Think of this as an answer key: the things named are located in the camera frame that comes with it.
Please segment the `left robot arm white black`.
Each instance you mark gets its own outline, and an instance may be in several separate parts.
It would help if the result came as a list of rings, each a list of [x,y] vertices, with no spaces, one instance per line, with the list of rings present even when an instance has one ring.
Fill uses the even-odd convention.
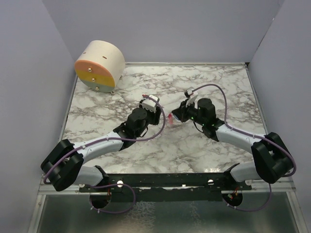
[[[164,110],[158,102],[142,100],[127,120],[110,133],[80,143],[68,139],[59,141],[40,168],[44,184],[63,191],[73,184],[88,184],[100,192],[106,189],[108,176],[100,166],[84,164],[107,153],[129,148],[136,142],[146,141],[144,132],[150,125],[158,125]]]

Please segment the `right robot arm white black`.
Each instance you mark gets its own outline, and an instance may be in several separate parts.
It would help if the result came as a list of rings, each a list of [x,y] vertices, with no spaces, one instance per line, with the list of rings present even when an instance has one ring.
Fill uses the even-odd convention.
[[[202,98],[197,103],[185,100],[172,110],[172,115],[180,122],[191,120],[200,125],[209,139],[231,144],[252,154],[252,162],[234,165],[226,171],[223,184],[229,190],[234,190],[246,180],[264,180],[273,184],[294,169],[290,153],[278,134],[254,135],[228,127],[216,116],[210,99]]]

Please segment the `pink strap keyring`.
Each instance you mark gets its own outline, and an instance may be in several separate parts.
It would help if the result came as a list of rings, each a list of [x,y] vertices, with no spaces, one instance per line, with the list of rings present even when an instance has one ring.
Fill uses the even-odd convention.
[[[172,113],[168,114],[168,122],[170,125],[173,125],[174,123],[174,115]]]

